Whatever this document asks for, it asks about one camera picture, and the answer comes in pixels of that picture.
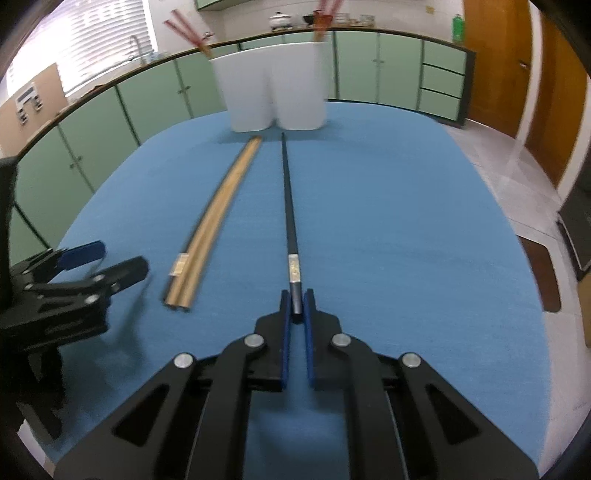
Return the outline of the black chopstick silver band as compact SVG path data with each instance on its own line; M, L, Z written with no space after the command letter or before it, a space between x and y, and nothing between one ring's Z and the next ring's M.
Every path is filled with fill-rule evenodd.
M178 254L169 272L171 277L177 277L183 273L188 257L189 255L186 252Z
M286 213L287 231L287 271L290 282L291 318L301 323L304 316L303 290L301 289L301 266L298 257L296 218L294 217L293 191L290 184L290 165L288 165L287 136L281 133L281 162L283 163L283 198Z

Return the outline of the red striped bamboo chopstick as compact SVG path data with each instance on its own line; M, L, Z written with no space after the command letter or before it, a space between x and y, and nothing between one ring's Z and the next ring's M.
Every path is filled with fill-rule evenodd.
M184 31L170 20L165 20L163 24L168 29L173 31L177 36L181 37L182 39L190 43L193 47L197 48L197 50L204 54L204 56L207 59L213 58L211 48L209 48L207 43L205 43L204 40L202 40L200 36L197 35L197 33L192 33L191 31Z

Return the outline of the red floral bamboo chopstick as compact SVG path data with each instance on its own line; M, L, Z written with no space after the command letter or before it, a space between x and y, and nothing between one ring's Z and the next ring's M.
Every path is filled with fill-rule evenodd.
M314 30L314 41L321 42L324 39L325 32L332 22L332 16L329 15L328 1L321 0L318 2L318 8L314 11L314 23L312 29Z

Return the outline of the kitchen faucet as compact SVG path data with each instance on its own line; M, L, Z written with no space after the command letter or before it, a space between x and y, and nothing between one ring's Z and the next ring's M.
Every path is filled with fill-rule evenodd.
M146 60L145 60L145 56L143 54L142 45L141 45L138 37L136 35L131 35L130 36L130 41L134 45L135 52L136 52L136 57L139 60L140 64L141 65L145 65L146 64Z

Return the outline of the green kitchen cabinets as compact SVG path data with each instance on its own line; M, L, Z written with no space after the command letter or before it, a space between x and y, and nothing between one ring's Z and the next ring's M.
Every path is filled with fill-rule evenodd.
M473 51L383 29L329 31L320 65L329 100L416 111L463 126ZM55 247L91 196L138 147L177 123L224 108L214 74L195 50L174 54L97 87L17 150L9 260Z

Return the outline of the brown floor mat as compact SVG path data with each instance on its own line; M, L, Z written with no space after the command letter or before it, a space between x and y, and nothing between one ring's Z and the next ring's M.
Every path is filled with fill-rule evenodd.
M519 236L536 280L543 309L558 313L562 308L559 285L548 249L537 242Z

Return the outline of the red chopstick in holder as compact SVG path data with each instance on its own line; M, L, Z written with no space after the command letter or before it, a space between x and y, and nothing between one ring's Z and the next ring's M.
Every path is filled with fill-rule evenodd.
M187 18L177 9L173 9L170 14L172 15L172 19L165 20L164 25L177 36L190 43L194 48L197 48L208 60L213 59L214 55L211 47L198 34L197 30L193 29Z
M334 20L335 15L338 14L342 6L342 0L320 0L318 1L318 8L314 12L314 23L312 29L314 30L314 41L321 42L324 40L325 33L329 30Z

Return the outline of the black oven cabinet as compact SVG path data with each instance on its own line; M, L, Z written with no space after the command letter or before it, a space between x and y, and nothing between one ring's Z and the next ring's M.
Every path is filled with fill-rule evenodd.
M590 192L575 185L558 213L578 280L590 271Z

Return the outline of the white double utensil holder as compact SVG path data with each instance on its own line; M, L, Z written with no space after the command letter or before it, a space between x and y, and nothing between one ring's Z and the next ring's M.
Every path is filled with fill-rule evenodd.
M218 91L236 133L273 125L314 131L327 121L327 79L320 42L276 44L211 60Z

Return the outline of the white cooking pot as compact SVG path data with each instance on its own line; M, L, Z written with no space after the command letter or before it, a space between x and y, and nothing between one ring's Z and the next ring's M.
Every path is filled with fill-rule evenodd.
M270 30L284 30L293 27L293 17L290 14L277 11L269 19Z

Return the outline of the brown wooden door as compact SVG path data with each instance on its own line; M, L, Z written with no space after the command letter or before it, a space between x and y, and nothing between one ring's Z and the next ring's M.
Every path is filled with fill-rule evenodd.
M465 46L476 53L468 116L513 138L525 107L532 58L527 0L466 0Z
M541 79L526 147L552 184L558 185L579 133L587 72L568 39L545 13L541 26Z

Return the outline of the green bottle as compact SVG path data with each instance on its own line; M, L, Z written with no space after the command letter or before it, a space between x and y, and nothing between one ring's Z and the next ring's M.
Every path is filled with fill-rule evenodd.
M456 14L452 20L452 41L454 44L464 44L465 20L461 14Z

